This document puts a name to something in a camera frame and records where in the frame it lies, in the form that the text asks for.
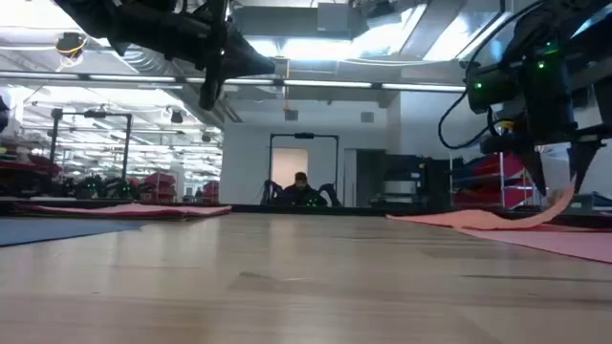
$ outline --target man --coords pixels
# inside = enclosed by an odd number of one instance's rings
[[[282,204],[289,205],[325,205],[327,202],[318,192],[308,184],[308,177],[304,172],[295,173],[295,182],[287,186],[280,196]]]

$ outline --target person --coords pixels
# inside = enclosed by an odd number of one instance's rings
[[[204,193],[202,192],[202,189],[198,187],[198,189],[195,192],[195,202],[201,202],[203,198],[204,198]]]
[[[295,182],[287,186],[280,195],[282,204],[289,205],[321,205],[325,199],[308,184],[308,177],[304,172],[295,173]]]

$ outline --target dark hair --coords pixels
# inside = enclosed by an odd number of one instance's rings
[[[306,173],[297,172],[295,173],[295,181],[296,182],[308,182],[308,177],[306,177]]]

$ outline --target wire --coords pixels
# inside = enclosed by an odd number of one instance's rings
[[[490,35],[488,35],[483,42],[478,46],[478,48],[476,48],[476,50],[474,51],[474,54],[471,56],[470,61],[468,62],[468,65],[466,66],[466,78],[468,78],[469,74],[470,74],[470,70],[474,64],[474,61],[476,60],[476,57],[480,54],[480,52],[482,52],[482,50],[485,48],[485,46],[487,44],[489,44],[489,42],[495,37],[497,36],[506,26],[508,26],[508,24],[514,22],[514,20],[516,20],[517,18],[523,16],[524,14],[533,11],[535,8],[541,6],[543,3],[543,1],[536,1],[533,4],[531,4],[530,6],[524,8],[521,11],[518,11],[517,13],[513,14],[512,16],[510,16],[508,19],[506,19],[506,21],[504,21],[500,26],[498,26],[497,28],[495,28],[495,30],[493,30],[491,32]],[[454,103],[452,103],[452,105],[450,105],[450,107],[448,108],[448,110],[442,115],[442,117],[440,118],[440,121],[438,122],[438,139],[440,139],[440,142],[447,148],[447,149],[461,149],[461,148],[465,148],[468,147],[472,144],[474,144],[479,138],[480,136],[482,136],[487,130],[488,127],[485,128],[483,131],[481,131],[476,137],[472,138],[471,140],[461,143],[461,144],[457,144],[457,145],[452,145],[449,144],[448,142],[446,142],[446,140],[444,139],[444,135],[442,134],[442,126],[444,124],[445,119],[448,117],[448,115],[450,115],[450,113],[452,112],[452,110],[457,107],[457,105],[459,105],[459,103],[461,101],[463,101],[463,99],[468,95],[468,89],[466,88],[466,91],[459,96],[459,98],[457,100],[455,100]]]
[[[67,50],[67,51],[57,49],[57,52],[61,54],[75,54],[75,53],[78,53],[78,51],[80,51],[81,49],[83,49],[85,47],[85,44],[87,44],[87,37],[83,39],[83,43],[81,43],[78,47],[72,48],[71,50]]]

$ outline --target pink fabric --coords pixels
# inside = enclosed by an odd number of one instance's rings
[[[120,215],[120,216],[173,216],[173,215],[216,215],[231,211],[231,206],[200,207],[200,206],[164,206],[124,204],[101,209],[60,208],[50,206],[27,205],[29,209],[50,211],[54,213]]]
[[[495,240],[598,262],[612,263],[612,249],[610,249],[612,247],[612,232],[458,230],[480,239]]]
[[[470,229],[524,229],[533,228],[543,223],[553,220],[572,202],[574,197],[574,183],[571,183],[563,190],[561,198],[555,205],[546,209],[535,216],[520,219],[508,220],[501,218],[489,211],[484,210],[461,210],[446,214],[423,215],[423,216],[404,216],[387,218],[399,221],[408,221],[419,224],[435,225],[435,226],[451,226],[453,228],[470,228]]]

